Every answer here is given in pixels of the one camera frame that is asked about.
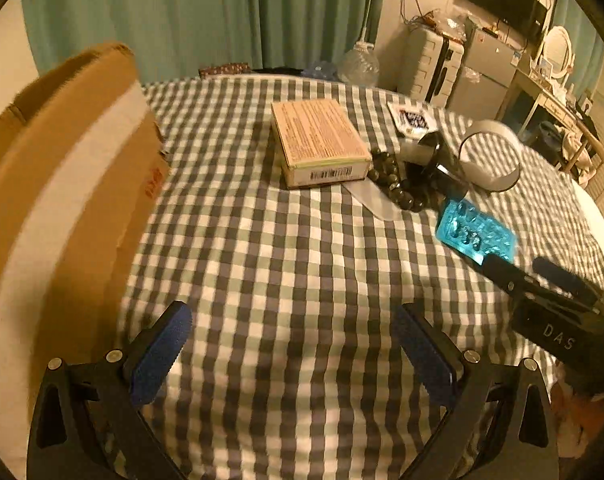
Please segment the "beige rectangular paper box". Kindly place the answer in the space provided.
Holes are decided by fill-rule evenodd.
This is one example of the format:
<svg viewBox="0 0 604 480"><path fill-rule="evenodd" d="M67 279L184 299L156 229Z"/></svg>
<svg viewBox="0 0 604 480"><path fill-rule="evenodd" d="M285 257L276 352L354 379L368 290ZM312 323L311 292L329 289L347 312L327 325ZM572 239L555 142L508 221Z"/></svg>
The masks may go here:
<svg viewBox="0 0 604 480"><path fill-rule="evenodd" d="M338 101L274 102L271 128L289 188L312 188L367 177L372 154Z"/></svg>

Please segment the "small grey refrigerator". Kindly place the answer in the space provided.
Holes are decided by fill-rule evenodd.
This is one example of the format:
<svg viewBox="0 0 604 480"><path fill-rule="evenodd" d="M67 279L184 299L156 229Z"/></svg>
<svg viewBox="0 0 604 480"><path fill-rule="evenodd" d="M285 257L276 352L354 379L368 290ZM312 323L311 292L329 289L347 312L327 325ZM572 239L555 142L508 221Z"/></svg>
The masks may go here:
<svg viewBox="0 0 604 480"><path fill-rule="evenodd" d="M446 104L469 119L494 119L515 76L521 53L477 27L467 29L465 53Z"/></svg>

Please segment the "white dressing table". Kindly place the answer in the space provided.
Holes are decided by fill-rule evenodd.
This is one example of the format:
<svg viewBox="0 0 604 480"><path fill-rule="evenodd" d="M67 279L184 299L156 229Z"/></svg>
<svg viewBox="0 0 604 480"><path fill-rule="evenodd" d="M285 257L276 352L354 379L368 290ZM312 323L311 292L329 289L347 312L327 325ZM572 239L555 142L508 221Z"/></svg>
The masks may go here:
<svg viewBox="0 0 604 480"><path fill-rule="evenodd" d="M531 78L527 73L524 73L518 68L516 69L514 78L511 80L511 84L502 104L500 104L496 120L499 122L505 121L505 115L509 112L511 107L516 104L518 96L520 96L521 93L530 96L533 103L517 134L521 134L526 130L526 126L529 125L535 110L537 110L538 107L541 107L544 108L548 114L552 115L557 122L563 125L564 128L579 133L581 144L579 149L574 153L572 159L577 159L582 152L586 151L588 144L593 142L593 136L578 115L562 104L556 96L554 96L551 91L546 90L538 80Z"/></svg>

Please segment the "blue blister pill pack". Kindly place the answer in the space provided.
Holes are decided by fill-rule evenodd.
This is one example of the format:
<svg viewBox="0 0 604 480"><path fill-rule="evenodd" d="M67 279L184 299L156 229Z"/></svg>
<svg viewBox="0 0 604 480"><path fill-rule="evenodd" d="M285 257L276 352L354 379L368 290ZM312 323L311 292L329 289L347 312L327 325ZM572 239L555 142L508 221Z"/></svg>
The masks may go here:
<svg viewBox="0 0 604 480"><path fill-rule="evenodd" d="M436 238L479 266L487 255L515 261L515 233L469 200L447 200L439 216Z"/></svg>

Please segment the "white ring hoop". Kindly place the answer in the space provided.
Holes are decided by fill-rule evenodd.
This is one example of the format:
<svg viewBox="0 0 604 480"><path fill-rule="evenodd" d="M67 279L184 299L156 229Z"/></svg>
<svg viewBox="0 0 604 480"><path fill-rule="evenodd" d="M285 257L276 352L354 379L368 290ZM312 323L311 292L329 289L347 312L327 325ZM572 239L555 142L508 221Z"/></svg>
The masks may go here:
<svg viewBox="0 0 604 480"><path fill-rule="evenodd" d="M473 120L459 143L465 179L486 193L503 193L520 180L522 144L502 122Z"/></svg>

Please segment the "white oval mirror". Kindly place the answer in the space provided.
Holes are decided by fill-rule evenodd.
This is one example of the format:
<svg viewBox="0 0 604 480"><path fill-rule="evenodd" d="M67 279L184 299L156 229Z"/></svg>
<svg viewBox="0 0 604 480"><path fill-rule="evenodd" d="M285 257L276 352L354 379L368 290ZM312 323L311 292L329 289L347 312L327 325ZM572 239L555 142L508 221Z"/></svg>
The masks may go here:
<svg viewBox="0 0 604 480"><path fill-rule="evenodd" d="M542 41L537 55L537 67L545 77L560 80L570 72L573 62L572 41L567 29L564 26L552 26Z"/></svg>

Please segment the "dark glass jar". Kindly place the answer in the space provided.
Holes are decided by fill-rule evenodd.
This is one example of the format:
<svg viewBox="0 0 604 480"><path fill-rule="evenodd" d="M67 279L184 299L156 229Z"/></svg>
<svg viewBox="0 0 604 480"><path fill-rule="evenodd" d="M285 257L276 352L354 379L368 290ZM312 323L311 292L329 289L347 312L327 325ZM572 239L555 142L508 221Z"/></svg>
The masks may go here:
<svg viewBox="0 0 604 480"><path fill-rule="evenodd" d="M462 200L468 193L462 167L441 131L428 132L419 141L405 141L398 166L404 171L401 186L413 200L413 212L435 209L442 198Z"/></svg>

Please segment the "green curtain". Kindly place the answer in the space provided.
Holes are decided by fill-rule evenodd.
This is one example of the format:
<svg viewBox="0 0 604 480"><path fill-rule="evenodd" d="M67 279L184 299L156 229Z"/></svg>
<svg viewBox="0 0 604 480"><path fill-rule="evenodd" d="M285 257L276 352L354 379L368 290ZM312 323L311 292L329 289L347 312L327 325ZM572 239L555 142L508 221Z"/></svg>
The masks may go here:
<svg viewBox="0 0 604 480"><path fill-rule="evenodd" d="M131 47L144 82L247 63L305 68L375 41L382 0L22 0L36 66L46 72L94 44Z"/></svg>

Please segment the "patterned brown bag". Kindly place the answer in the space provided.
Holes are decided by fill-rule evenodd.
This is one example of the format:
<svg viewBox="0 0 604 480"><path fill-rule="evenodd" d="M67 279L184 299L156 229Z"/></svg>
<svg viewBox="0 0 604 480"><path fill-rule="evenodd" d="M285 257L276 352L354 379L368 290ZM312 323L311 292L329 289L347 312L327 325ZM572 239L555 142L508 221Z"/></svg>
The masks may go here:
<svg viewBox="0 0 604 480"><path fill-rule="evenodd" d="M223 65L206 66L199 69L199 77L201 79L250 75L251 73L253 73L253 70L247 63L226 63Z"/></svg>

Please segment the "large clear water bottle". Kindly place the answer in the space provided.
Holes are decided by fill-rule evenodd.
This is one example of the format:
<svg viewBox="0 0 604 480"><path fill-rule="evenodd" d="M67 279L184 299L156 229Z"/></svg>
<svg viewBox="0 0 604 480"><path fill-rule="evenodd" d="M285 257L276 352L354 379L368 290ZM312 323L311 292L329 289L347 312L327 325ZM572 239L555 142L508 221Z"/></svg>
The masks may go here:
<svg viewBox="0 0 604 480"><path fill-rule="evenodd" d="M380 63L372 50L372 44L356 41L338 62L337 77L345 84L375 87L378 84Z"/></svg>

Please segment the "wooden chair with clothes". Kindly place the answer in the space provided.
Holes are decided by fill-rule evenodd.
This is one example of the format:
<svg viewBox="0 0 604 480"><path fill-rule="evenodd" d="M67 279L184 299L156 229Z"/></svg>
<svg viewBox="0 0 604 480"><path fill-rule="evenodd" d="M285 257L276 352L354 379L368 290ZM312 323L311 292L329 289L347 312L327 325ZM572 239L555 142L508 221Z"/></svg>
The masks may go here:
<svg viewBox="0 0 604 480"><path fill-rule="evenodd" d="M560 170L573 162L568 173L581 188L586 188L597 174L597 152L587 136L552 122L542 122L536 134L534 148L546 162Z"/></svg>

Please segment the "brown cardboard box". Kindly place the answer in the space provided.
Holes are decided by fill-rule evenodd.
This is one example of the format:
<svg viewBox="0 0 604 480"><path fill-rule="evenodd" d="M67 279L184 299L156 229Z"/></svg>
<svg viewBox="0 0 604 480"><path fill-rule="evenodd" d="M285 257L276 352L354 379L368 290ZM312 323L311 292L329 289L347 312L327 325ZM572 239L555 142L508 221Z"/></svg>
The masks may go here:
<svg viewBox="0 0 604 480"><path fill-rule="evenodd" d="M48 362L113 347L132 260L168 174L132 51L98 44L0 115L0 458L26 474Z"/></svg>

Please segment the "white suitcase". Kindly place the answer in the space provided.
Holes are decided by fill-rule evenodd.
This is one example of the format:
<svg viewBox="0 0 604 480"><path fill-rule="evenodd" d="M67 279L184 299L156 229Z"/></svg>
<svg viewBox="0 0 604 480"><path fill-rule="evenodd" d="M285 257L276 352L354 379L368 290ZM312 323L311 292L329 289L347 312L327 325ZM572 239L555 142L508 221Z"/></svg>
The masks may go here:
<svg viewBox="0 0 604 480"><path fill-rule="evenodd" d="M445 107L462 65L464 46L427 27L409 32L397 92Z"/></svg>

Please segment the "white card black print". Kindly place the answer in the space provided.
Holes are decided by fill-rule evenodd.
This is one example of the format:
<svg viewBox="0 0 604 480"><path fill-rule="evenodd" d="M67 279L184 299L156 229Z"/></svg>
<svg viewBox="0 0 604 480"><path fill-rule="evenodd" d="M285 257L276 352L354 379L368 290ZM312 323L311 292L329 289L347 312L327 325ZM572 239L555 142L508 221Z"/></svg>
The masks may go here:
<svg viewBox="0 0 604 480"><path fill-rule="evenodd" d="M435 119L422 107L413 104L387 103L395 128L407 139L419 141L437 130Z"/></svg>

